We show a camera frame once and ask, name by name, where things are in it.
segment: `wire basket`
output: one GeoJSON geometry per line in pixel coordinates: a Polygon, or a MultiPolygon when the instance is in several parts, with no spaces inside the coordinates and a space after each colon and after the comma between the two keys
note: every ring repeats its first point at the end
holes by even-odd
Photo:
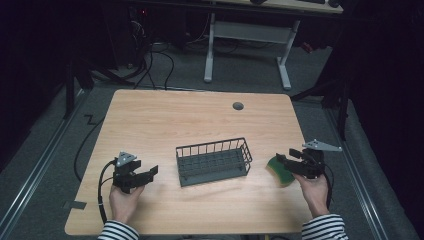
{"type": "Polygon", "coordinates": [[[244,138],[181,146],[176,155],[181,187],[246,176],[252,162],[244,138]]]}

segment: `table leg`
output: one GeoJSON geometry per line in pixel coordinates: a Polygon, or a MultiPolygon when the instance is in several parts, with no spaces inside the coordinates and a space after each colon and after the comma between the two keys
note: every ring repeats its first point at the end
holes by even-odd
{"type": "Polygon", "coordinates": [[[281,81],[283,82],[284,90],[290,90],[291,84],[290,79],[287,74],[286,61],[290,53],[290,49],[293,45],[294,38],[296,37],[297,29],[299,28],[300,20],[296,20],[293,24],[293,27],[290,31],[286,47],[283,51],[283,56],[277,57],[278,69],[280,70],[281,81]]]}
{"type": "Polygon", "coordinates": [[[205,82],[212,81],[212,71],[213,71],[213,40],[215,37],[215,13],[211,13],[211,23],[209,29],[209,47],[208,55],[206,56],[206,66],[205,66],[205,82]]]}

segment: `cable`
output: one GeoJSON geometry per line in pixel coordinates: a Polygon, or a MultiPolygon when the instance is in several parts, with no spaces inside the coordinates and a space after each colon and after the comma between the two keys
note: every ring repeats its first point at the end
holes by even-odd
{"type": "Polygon", "coordinates": [[[174,59],[172,59],[172,57],[171,57],[171,56],[169,56],[168,54],[163,53],[163,52],[153,52],[153,53],[157,53],[157,54],[164,55],[164,56],[168,57],[168,58],[169,58],[169,60],[171,60],[172,67],[171,67],[171,70],[169,71],[169,74],[168,74],[168,76],[166,77],[166,79],[165,79],[165,83],[164,83],[165,90],[168,90],[168,87],[167,87],[167,85],[168,85],[168,80],[169,80],[169,77],[171,76],[172,72],[174,71],[174,65],[175,65],[175,64],[174,64],[174,59]]]}
{"type": "Polygon", "coordinates": [[[74,173],[75,173],[75,176],[77,177],[78,181],[80,181],[80,182],[82,181],[82,179],[79,176],[78,171],[77,171],[77,160],[78,160],[79,154],[81,153],[82,147],[85,145],[85,142],[87,141],[87,139],[94,132],[94,130],[100,125],[100,123],[102,123],[104,120],[105,120],[105,117],[103,117],[98,123],[96,123],[96,125],[90,130],[90,132],[87,134],[87,136],[85,136],[84,140],[80,144],[78,151],[75,155],[75,158],[74,158],[74,173]]]}
{"type": "Polygon", "coordinates": [[[327,194],[327,208],[330,209],[330,203],[331,200],[333,198],[333,186],[334,186],[334,173],[333,170],[327,165],[325,164],[325,166],[328,168],[328,170],[330,170],[331,172],[331,183],[330,183],[330,179],[327,175],[327,173],[324,172],[324,177],[327,180],[327,186],[328,186],[328,194],[327,194]]]}
{"type": "MultiPolygon", "coordinates": [[[[220,41],[221,43],[231,43],[231,42],[233,42],[233,40],[222,40],[221,39],[221,41],[220,41]]],[[[219,51],[216,47],[214,47],[214,51],[216,51],[216,52],[218,52],[218,53],[225,53],[225,54],[228,54],[228,53],[232,53],[232,52],[234,52],[234,51],[236,51],[237,49],[238,49],[238,47],[239,47],[239,43],[240,43],[240,41],[238,41],[238,40],[236,40],[236,43],[234,44],[234,48],[233,49],[231,49],[230,51],[219,51]]]]}
{"type": "Polygon", "coordinates": [[[248,44],[248,43],[251,43],[251,42],[254,42],[254,41],[240,41],[240,45],[241,46],[243,46],[243,47],[249,47],[249,48],[254,48],[254,49],[263,49],[263,48],[269,48],[269,47],[272,47],[272,46],[274,46],[274,45],[276,45],[276,43],[272,43],[272,42],[265,42],[265,43],[263,43],[263,45],[261,45],[261,46],[254,46],[254,45],[252,45],[252,44],[248,44]]]}
{"type": "Polygon", "coordinates": [[[209,13],[208,17],[206,19],[205,27],[203,28],[202,33],[199,35],[199,37],[196,40],[193,40],[191,42],[187,42],[186,45],[208,39],[207,37],[203,37],[203,36],[205,35],[206,29],[208,28],[208,23],[209,23],[210,18],[211,18],[211,14],[209,13]]]}
{"type": "Polygon", "coordinates": [[[116,164],[116,159],[112,160],[110,162],[108,162],[106,164],[106,166],[103,168],[102,173],[100,174],[100,178],[99,178],[99,185],[97,188],[97,202],[99,203],[99,211],[100,211],[100,216],[102,217],[103,223],[105,224],[107,221],[107,217],[106,217],[106,212],[105,212],[105,208],[103,206],[103,197],[102,197],[102,185],[103,185],[103,175],[106,171],[106,169],[110,166],[110,165],[115,165],[116,164]]]}
{"type": "Polygon", "coordinates": [[[153,54],[152,54],[152,51],[150,51],[149,68],[146,70],[146,73],[144,73],[144,75],[140,78],[140,80],[138,80],[138,82],[134,85],[133,89],[136,89],[138,87],[138,85],[141,83],[141,81],[143,81],[144,77],[146,77],[146,75],[150,72],[150,69],[152,69],[152,64],[153,64],[153,54]]]}
{"type": "Polygon", "coordinates": [[[209,46],[208,43],[202,43],[202,42],[205,41],[205,40],[207,40],[207,39],[208,38],[199,40],[197,42],[193,42],[191,44],[186,45],[186,47],[187,48],[190,48],[190,49],[193,49],[193,50],[203,50],[203,49],[206,49],[209,46]]]}
{"type": "Polygon", "coordinates": [[[149,76],[149,79],[150,79],[150,82],[152,83],[153,89],[156,90],[156,85],[155,85],[155,82],[152,79],[152,75],[150,73],[147,73],[147,76],[149,76]]]}
{"type": "Polygon", "coordinates": [[[111,180],[111,179],[113,179],[113,177],[110,177],[110,178],[108,178],[108,179],[104,180],[104,181],[102,182],[102,186],[103,186],[103,184],[105,184],[105,182],[107,182],[107,181],[109,181],[109,180],[111,180]]]}

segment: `striped shirt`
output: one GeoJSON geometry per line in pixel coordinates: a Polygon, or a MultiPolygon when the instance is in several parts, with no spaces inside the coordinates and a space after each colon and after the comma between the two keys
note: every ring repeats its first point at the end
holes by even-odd
{"type": "Polygon", "coordinates": [[[100,240],[137,240],[137,231],[123,223],[117,221],[107,221],[103,231],[97,238],[100,240]]]}
{"type": "Polygon", "coordinates": [[[349,239],[344,230],[343,219],[336,214],[328,214],[316,217],[303,224],[303,240],[324,240],[324,239],[349,239]]]}
{"type": "MultiPolygon", "coordinates": [[[[99,240],[137,240],[137,231],[123,223],[117,221],[107,221],[102,233],[97,238],[99,240]]],[[[343,219],[336,214],[328,214],[316,217],[303,224],[303,240],[347,240],[349,239],[344,231],[343,219]]]]}

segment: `person's left hand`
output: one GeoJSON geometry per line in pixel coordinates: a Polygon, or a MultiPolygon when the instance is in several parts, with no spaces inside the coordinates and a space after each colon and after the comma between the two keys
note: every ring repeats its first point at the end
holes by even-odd
{"type": "Polygon", "coordinates": [[[112,185],[109,194],[109,203],[112,208],[112,219],[124,224],[134,215],[137,209],[138,198],[143,192],[144,186],[137,187],[130,194],[121,191],[120,188],[112,185]]]}

